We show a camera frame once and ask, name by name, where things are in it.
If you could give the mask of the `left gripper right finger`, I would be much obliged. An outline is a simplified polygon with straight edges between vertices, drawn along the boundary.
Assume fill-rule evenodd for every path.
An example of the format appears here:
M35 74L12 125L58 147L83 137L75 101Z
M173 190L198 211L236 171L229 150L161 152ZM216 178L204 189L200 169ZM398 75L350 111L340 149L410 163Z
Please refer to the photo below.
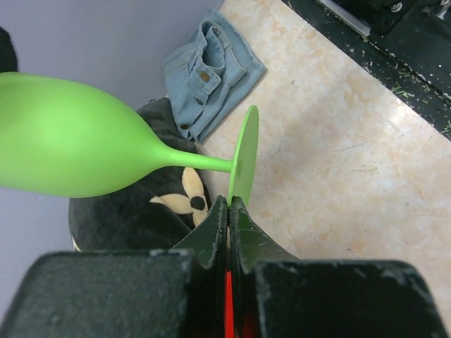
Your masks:
M237 196L231 199L229 230L235 335L260 337L254 265L259 261L288 261L296 257L251 219L244 201Z

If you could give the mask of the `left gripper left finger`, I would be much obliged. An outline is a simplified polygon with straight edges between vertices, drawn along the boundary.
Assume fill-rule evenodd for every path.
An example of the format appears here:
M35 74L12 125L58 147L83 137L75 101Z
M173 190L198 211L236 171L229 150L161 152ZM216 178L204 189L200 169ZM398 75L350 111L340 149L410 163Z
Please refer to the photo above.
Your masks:
M226 198L217 196L204 221L171 249L190 255L187 337L225 336L227 225Z

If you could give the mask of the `green wine glass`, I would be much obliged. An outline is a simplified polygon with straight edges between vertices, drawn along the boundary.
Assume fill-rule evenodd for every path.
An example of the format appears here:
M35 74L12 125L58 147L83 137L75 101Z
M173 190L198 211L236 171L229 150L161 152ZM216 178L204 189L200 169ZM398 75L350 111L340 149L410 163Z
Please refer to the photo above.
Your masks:
M226 160L165 145L116 97L70 80L1 74L1 186L62 197L123 189L168 166L228 173L228 195L249 203L259 110L250 106Z

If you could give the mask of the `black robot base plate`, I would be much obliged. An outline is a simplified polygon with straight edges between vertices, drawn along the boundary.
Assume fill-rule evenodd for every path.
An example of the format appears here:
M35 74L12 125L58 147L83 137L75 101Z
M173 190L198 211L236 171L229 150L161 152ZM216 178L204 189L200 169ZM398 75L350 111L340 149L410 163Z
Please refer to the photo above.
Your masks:
M286 1L442 136L450 137L449 1Z

